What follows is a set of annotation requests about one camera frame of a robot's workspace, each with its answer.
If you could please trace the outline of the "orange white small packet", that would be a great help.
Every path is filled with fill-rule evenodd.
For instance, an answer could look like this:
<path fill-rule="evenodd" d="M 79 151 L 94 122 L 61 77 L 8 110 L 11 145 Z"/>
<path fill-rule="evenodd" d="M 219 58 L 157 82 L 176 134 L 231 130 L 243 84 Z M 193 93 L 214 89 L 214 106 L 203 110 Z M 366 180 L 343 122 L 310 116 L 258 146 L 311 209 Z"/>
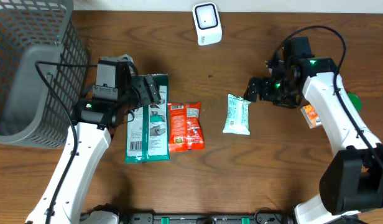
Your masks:
<path fill-rule="evenodd" d="M 303 106 L 301 112 L 310 129 L 321 126 L 321 120 L 312 105 Z"/>

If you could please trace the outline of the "teal white snack packet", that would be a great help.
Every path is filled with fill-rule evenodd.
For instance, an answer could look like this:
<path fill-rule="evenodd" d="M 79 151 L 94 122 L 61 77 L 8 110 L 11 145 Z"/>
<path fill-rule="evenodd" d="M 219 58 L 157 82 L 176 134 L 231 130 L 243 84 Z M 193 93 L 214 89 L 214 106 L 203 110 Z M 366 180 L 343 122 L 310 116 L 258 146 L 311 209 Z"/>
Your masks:
<path fill-rule="evenodd" d="M 228 113 L 223 133 L 250 135 L 249 105 L 250 101 L 242 97 L 228 95 Z"/>

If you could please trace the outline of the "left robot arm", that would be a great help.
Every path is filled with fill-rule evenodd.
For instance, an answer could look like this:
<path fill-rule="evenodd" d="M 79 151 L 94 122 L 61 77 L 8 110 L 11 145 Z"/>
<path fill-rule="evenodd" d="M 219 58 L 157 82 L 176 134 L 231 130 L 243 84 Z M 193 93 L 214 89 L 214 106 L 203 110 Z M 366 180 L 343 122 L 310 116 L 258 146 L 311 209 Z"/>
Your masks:
<path fill-rule="evenodd" d="M 121 223 L 110 205 L 82 213 L 94 172 L 127 113 L 160 101 L 152 75 L 133 76 L 117 88 L 95 85 L 91 99 L 81 98 L 72 111 L 72 123 L 61 158 L 39 203 L 26 223 Z"/>

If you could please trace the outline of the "green-lid white jar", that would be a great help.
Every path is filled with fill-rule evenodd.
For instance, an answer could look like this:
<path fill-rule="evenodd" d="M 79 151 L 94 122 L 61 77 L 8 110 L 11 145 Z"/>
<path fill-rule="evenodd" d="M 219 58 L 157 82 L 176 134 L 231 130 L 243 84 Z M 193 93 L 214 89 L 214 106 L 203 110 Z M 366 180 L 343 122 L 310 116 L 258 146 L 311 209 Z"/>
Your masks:
<path fill-rule="evenodd" d="M 362 110 L 362 102 L 360 98 L 353 93 L 348 93 L 348 97 L 351 100 L 351 103 L 355 107 L 356 111 L 360 112 Z"/>

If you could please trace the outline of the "green white snack bag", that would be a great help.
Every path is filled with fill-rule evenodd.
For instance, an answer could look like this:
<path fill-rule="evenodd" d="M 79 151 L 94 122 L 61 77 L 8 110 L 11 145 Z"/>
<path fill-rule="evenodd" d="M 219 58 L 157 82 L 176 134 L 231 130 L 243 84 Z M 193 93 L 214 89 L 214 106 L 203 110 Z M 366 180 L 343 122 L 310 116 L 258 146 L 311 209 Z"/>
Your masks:
<path fill-rule="evenodd" d="M 138 108 L 127 116 L 126 163 L 167 161 L 168 149 L 168 75 L 153 74 L 160 100 Z"/>

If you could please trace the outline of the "red snack packet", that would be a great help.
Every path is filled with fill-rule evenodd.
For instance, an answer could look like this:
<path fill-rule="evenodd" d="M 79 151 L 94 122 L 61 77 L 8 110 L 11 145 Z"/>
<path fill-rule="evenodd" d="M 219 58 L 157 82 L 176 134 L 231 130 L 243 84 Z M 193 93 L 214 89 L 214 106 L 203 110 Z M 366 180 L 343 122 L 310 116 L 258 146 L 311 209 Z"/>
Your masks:
<path fill-rule="evenodd" d="M 170 152 L 186 152 L 203 150 L 205 141 L 199 122 L 201 102 L 169 103 Z"/>

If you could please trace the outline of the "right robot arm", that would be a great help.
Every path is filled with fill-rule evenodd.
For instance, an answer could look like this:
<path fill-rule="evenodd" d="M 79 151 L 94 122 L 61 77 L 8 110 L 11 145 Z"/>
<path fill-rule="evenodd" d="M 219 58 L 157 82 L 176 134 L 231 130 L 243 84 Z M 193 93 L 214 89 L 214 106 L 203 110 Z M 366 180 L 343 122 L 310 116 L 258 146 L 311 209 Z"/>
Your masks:
<path fill-rule="evenodd" d="M 336 223 L 383 208 L 383 144 L 366 126 L 346 93 L 331 58 L 268 61 L 270 76 L 249 80 L 244 99 L 296 108 L 306 99 L 329 139 L 333 159 L 319 193 L 296 205 L 293 223 Z"/>

